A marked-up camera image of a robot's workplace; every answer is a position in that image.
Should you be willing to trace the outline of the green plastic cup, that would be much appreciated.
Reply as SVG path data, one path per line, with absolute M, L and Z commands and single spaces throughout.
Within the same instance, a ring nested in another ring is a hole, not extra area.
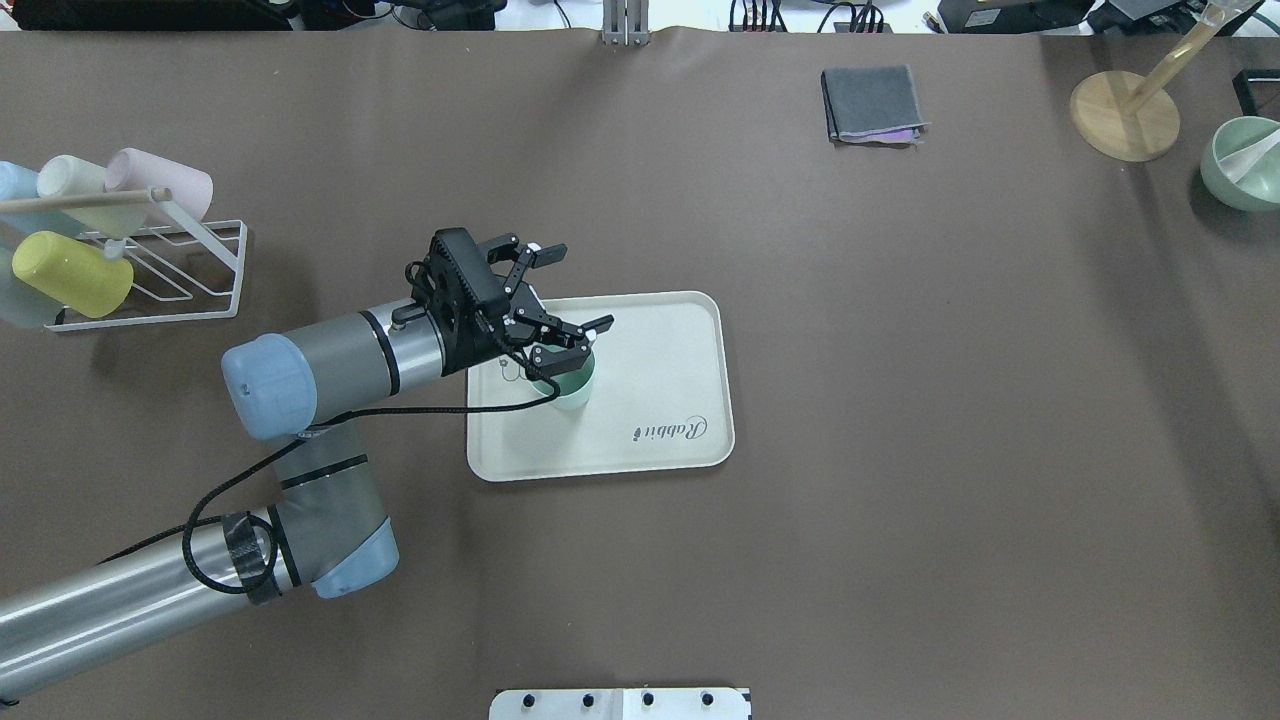
M 550 355 L 538 348 L 534 352 L 534 357 L 549 359 Z M 585 363 L 579 369 L 553 377 L 553 380 L 559 387 L 559 393 L 549 402 L 552 407 L 562 411 L 572 411 L 586 404 L 593 388 L 596 360 L 591 352 L 588 352 L 585 357 Z M 553 395 L 553 388 L 545 380 L 535 380 L 527 374 L 526 377 L 540 396 L 550 397 Z

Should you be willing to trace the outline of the cream rabbit tray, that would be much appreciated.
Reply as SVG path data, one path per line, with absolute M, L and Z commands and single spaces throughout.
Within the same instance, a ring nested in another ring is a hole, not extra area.
M 490 483 L 708 468 L 735 446 L 721 311 L 700 291 L 549 299 L 582 324 L 612 315 L 593 345 L 591 383 L 552 404 L 507 359 L 467 374 L 466 451 Z

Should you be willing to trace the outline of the white cup rack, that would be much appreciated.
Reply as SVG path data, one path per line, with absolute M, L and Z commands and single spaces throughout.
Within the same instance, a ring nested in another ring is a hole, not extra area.
M 129 260 L 134 283 L 113 314 L 93 319 L 67 307 L 47 331 L 72 333 L 220 320 L 236 316 L 239 310 L 248 227 L 242 220 L 200 223 L 174 200 L 168 187 L 9 200 L 1 208 L 5 214 L 141 208 L 166 218 L 165 225 L 141 227 L 127 238 L 111 238 L 97 231 L 78 234 L 78 241 L 97 246 L 106 258 Z

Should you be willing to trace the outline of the pink plastic cup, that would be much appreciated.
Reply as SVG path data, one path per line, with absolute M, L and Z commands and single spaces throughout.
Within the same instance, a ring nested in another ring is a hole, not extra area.
M 108 192 L 150 186 L 169 188 L 172 200 L 198 222 L 212 204 L 214 181 L 205 170 L 140 149 L 120 149 L 105 165 L 104 188 Z

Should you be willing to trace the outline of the yellow plastic cup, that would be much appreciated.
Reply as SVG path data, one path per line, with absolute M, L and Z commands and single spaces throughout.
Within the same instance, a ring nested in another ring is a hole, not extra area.
M 12 270 L 19 281 L 91 319 L 118 310 L 134 281 L 127 260 L 109 260 L 101 249 L 52 231 L 27 236 L 13 254 Z

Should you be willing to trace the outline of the cream plastic cup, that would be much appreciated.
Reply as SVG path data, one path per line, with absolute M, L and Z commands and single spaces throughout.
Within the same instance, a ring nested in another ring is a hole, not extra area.
M 45 163 L 38 172 L 36 190 L 41 199 L 101 195 L 105 192 L 105 177 L 104 167 L 64 154 Z M 146 220 L 146 211 L 138 205 L 73 208 L 65 214 L 113 238 L 132 236 Z

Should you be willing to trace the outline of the pale blue plastic cup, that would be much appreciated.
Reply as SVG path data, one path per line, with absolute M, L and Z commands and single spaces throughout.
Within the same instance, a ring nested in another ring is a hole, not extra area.
M 17 278 L 12 269 L 13 251 L 1 246 L 1 319 L 23 329 L 54 324 L 63 304 Z

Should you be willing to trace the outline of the light blue plastic cup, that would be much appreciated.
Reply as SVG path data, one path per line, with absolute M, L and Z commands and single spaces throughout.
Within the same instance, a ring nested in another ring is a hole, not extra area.
M 38 173 L 10 161 L 1 161 L 1 200 L 38 199 Z M 51 231 L 77 238 L 86 225 L 64 211 L 3 213 L 3 224 L 13 228 L 20 240 L 40 231 Z

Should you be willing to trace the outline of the grey folded cloth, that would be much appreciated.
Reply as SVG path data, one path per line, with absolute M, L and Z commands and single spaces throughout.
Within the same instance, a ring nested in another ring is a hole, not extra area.
M 831 142 L 911 146 L 922 141 L 928 122 L 909 65 L 824 68 L 820 88 Z

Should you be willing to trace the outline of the wooden glass stand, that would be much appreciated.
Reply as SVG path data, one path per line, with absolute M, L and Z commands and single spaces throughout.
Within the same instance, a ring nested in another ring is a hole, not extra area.
M 1106 70 L 1084 78 L 1069 99 L 1078 133 L 1094 150 L 1121 161 L 1161 158 L 1178 140 L 1181 117 L 1165 87 L 1210 40 L 1257 1 L 1208 1 L 1196 24 L 1146 76 Z

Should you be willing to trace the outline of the white ceramic spoon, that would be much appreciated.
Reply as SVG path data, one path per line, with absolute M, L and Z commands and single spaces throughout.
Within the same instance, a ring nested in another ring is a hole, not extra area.
M 1279 145 L 1279 141 L 1280 129 L 1276 128 L 1265 137 L 1220 159 L 1219 168 L 1230 183 L 1239 184 Z

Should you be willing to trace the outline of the green ceramic bowl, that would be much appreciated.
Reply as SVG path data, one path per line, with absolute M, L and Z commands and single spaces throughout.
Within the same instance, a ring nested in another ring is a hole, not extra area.
M 1238 117 L 1215 131 L 1199 176 L 1220 202 L 1243 211 L 1279 209 L 1277 128 L 1265 117 Z

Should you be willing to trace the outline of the aluminium frame post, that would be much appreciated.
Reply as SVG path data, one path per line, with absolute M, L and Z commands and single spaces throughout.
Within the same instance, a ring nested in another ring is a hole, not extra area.
M 649 0 L 604 0 L 600 38 L 605 46 L 640 47 L 650 42 Z

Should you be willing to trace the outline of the white column mount base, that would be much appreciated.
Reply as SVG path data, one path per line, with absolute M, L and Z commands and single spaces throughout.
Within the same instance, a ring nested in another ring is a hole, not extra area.
M 489 719 L 751 719 L 750 692 L 732 687 L 508 689 Z

